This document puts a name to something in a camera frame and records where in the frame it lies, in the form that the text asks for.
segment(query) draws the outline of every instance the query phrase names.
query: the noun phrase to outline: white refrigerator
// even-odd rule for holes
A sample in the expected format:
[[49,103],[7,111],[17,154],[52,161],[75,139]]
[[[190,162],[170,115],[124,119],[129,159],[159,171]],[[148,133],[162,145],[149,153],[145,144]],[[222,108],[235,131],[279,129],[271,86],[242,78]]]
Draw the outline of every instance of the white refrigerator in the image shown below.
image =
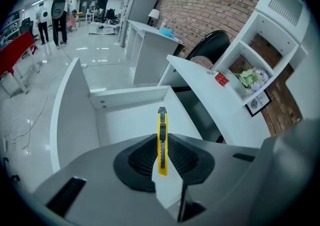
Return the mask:
[[157,0],[125,0],[120,19],[120,30],[118,41],[122,47],[125,46],[128,20],[147,24],[149,13],[155,7]]

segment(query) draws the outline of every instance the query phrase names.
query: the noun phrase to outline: lamp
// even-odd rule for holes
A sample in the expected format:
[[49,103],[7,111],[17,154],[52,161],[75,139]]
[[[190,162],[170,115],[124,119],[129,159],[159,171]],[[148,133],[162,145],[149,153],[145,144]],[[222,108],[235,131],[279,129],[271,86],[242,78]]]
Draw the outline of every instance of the lamp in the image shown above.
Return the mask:
[[[158,10],[152,9],[148,16],[153,18],[153,19],[159,19],[159,14],[160,14],[160,12]],[[150,26],[152,26],[153,23],[154,23],[153,19],[149,23]]]

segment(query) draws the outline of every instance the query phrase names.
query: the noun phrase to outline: black pants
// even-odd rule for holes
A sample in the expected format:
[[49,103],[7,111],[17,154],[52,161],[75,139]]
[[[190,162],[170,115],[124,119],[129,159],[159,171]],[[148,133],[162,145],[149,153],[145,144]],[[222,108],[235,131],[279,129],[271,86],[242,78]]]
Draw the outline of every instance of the black pants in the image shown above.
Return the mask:
[[58,45],[59,43],[59,36],[58,36],[58,28],[60,23],[61,33],[62,33],[62,40],[64,43],[67,42],[67,12],[63,11],[63,14],[58,19],[52,19],[53,21],[53,40],[55,45]]
[[39,28],[39,32],[40,32],[40,37],[41,37],[41,41],[42,43],[45,42],[45,40],[48,42],[49,41],[49,37],[48,37],[48,27],[47,27],[47,22],[39,22],[38,23],[38,28]]

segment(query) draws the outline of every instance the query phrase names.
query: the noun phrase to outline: blue object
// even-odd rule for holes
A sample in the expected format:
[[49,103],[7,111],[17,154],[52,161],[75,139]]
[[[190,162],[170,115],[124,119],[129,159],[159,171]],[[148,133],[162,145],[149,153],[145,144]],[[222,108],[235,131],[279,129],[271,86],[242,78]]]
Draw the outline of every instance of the blue object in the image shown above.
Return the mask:
[[160,34],[165,35],[169,38],[174,38],[174,31],[172,29],[168,29],[168,28],[160,28],[159,29]]

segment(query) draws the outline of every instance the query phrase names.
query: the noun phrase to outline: ceiling light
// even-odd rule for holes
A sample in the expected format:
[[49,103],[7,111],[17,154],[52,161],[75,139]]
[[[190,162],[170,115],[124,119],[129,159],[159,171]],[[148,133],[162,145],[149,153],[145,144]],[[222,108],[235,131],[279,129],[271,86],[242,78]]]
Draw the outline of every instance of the ceiling light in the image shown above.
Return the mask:
[[39,4],[39,3],[42,2],[42,1],[44,1],[44,0],[39,0],[39,1],[37,1],[37,2],[34,2],[33,4],[31,4],[31,6],[34,6],[34,5],[36,5],[36,4]]

